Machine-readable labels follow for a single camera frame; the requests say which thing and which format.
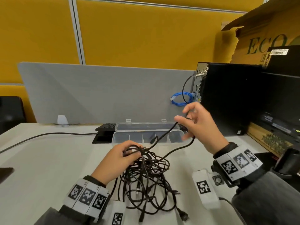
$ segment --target cardboard box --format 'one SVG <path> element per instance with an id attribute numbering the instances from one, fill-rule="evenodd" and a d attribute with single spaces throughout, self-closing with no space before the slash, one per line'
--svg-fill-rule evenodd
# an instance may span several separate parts
<path id="1" fill-rule="evenodd" d="M 263 64 L 271 46 L 300 45 L 300 0 L 270 0 L 227 24 L 236 30 L 238 43 L 231 63 Z M 292 145 L 271 132 L 251 124 L 248 135 L 280 156 Z"/>

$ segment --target gray sleeve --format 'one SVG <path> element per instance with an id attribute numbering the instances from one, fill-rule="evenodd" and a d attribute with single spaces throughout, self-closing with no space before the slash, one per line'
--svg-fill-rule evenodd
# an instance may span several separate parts
<path id="1" fill-rule="evenodd" d="M 300 222 L 300 193 L 268 172 L 232 199 L 247 225 Z"/>
<path id="2" fill-rule="evenodd" d="M 34 225 L 80 225 L 80 223 L 58 213 L 54 208 L 49 208 Z"/>

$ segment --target hand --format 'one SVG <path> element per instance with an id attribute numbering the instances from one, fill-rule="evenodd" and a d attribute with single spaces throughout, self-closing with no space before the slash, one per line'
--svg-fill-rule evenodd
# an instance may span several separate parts
<path id="1" fill-rule="evenodd" d="M 131 163 L 141 157 L 140 152 L 123 157 L 123 151 L 129 148 L 130 145 L 142 147 L 142 145 L 131 140 L 115 145 L 100 162 L 91 176 L 102 182 L 104 185 L 107 185 L 110 181 L 118 178 Z"/>
<path id="2" fill-rule="evenodd" d="M 195 135 L 207 151 L 213 155 L 229 143 L 219 131 L 210 113 L 200 103 L 193 102 L 186 105 L 182 113 L 187 112 L 189 112 L 187 117 L 191 120 L 182 116 L 175 116 L 174 118 L 175 121 L 184 125 L 189 131 L 184 135 L 183 140 Z"/>

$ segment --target coiled blue cable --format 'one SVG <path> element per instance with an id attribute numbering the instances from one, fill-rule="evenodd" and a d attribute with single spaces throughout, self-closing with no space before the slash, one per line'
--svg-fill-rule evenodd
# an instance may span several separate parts
<path id="1" fill-rule="evenodd" d="M 182 92 L 178 92 L 175 93 L 174 95 L 171 96 L 170 100 L 172 101 L 172 104 L 176 105 L 176 106 L 185 106 L 188 103 L 191 103 L 193 101 L 193 94 L 189 93 L 187 91 L 183 92 L 184 95 L 188 95 L 190 97 L 188 102 L 175 102 L 174 99 L 178 96 L 181 95 L 182 96 Z"/>

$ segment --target gray divider panel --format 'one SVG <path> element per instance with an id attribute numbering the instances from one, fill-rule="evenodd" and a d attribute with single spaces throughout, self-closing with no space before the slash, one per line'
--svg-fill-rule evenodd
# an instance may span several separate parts
<path id="1" fill-rule="evenodd" d="M 38 123 L 153 122 L 183 115 L 170 97 L 190 70 L 22 62 L 19 72 Z M 191 92 L 193 79 L 185 86 Z"/>

